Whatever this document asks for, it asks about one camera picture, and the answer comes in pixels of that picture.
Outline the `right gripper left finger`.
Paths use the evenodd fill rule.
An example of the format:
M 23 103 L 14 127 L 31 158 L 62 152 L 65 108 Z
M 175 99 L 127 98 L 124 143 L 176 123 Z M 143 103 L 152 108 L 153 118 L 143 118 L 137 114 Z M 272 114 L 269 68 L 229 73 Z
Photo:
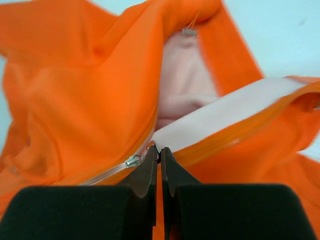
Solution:
M 115 185 L 31 186 L 0 222 L 3 240 L 150 240 L 156 224 L 158 149 Z

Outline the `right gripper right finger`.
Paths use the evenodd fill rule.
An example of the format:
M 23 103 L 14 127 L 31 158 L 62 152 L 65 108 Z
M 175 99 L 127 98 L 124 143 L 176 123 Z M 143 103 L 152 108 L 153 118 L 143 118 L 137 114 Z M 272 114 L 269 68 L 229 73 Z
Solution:
M 283 184 L 204 184 L 160 153 L 167 240 L 314 240 L 298 196 Z

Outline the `metal zipper slider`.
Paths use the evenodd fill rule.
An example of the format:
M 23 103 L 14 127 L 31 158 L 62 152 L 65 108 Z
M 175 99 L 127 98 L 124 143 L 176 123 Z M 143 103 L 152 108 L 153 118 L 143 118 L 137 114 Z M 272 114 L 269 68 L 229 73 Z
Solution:
M 142 149 L 138 152 L 138 154 L 132 155 L 127 160 L 125 160 L 124 161 L 125 165 L 128 168 L 134 168 L 140 165 L 143 162 L 149 148 L 151 147 L 155 147 L 158 154 L 161 152 L 160 147 L 156 143 L 156 141 L 151 140 L 148 144 L 142 147 Z

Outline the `orange zip jacket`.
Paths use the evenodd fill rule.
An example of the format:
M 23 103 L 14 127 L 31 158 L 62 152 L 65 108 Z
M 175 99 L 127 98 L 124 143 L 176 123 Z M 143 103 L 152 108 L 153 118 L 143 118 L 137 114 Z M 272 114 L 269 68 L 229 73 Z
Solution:
M 277 184 L 320 237 L 318 77 L 264 77 L 220 0 L 148 0 L 111 14 L 86 0 L 0 6 L 0 221 L 28 187 L 113 186 L 154 140 L 203 184 Z

